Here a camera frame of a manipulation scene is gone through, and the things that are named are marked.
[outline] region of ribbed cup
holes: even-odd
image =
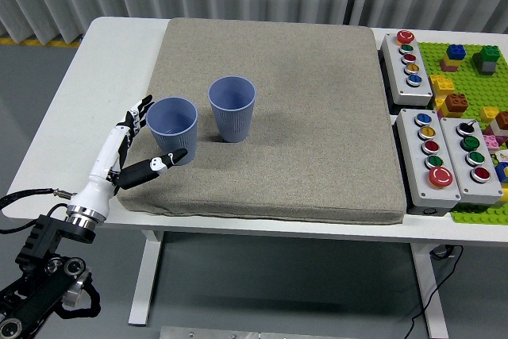
[[[160,149],[165,153],[186,148],[187,155],[177,165],[190,163],[198,143],[198,109],[188,99],[163,98],[148,109],[146,125],[152,131]]]
[[[248,136],[256,88],[240,76],[226,76],[216,80],[208,90],[208,99],[222,139],[242,142]]]

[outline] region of gray floor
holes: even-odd
[[[74,54],[0,45],[0,193],[7,192]],[[2,228],[17,225],[0,214]],[[14,259],[27,234],[0,236],[0,288],[21,274]],[[127,325],[141,233],[100,229],[92,245],[62,241],[61,254],[81,256],[92,267],[102,312],[73,321],[54,316],[38,337],[155,339],[161,326],[190,326],[392,339],[404,337],[421,308],[409,245],[190,233],[167,234],[165,241],[146,328]],[[441,289],[452,339],[506,338],[507,260],[508,248],[465,249]],[[451,260],[437,263],[438,278],[451,266]],[[420,318],[411,338],[426,337]]]

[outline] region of metal plate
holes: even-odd
[[[351,337],[316,337],[293,333],[253,333],[226,329],[196,329],[191,327],[165,326],[160,339],[354,339]]]

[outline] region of white table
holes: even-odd
[[[87,32],[11,185],[10,192],[54,187],[80,191],[108,132],[143,98],[168,20],[101,17]],[[386,33],[373,29],[378,48]],[[413,31],[418,41],[494,44],[508,52],[508,36],[486,33]],[[56,200],[21,199],[4,209],[9,218],[34,219]],[[442,218],[406,215],[398,225],[340,225],[235,218],[164,217],[127,211],[110,202],[105,227],[140,229],[147,237],[129,323],[146,323],[163,231],[312,237],[411,243],[424,302],[435,287],[429,251],[438,244],[508,245],[508,227],[456,224]],[[54,213],[64,218],[63,210]],[[427,310],[431,337],[448,332],[439,295]]]

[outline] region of table leg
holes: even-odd
[[[411,244],[413,253],[414,267],[420,286],[420,295],[423,306],[429,301],[429,296],[436,288],[436,277],[430,260],[430,251],[436,247],[434,244]],[[448,330],[446,328],[445,316],[439,298],[439,291],[434,293],[432,302],[425,311],[425,321],[429,337],[432,339],[448,339]]]
[[[129,324],[132,326],[146,326],[150,312],[153,282],[159,263],[160,248],[164,232],[142,230],[146,236],[143,258],[141,259],[140,274],[137,277],[134,291],[133,306],[130,311]]]

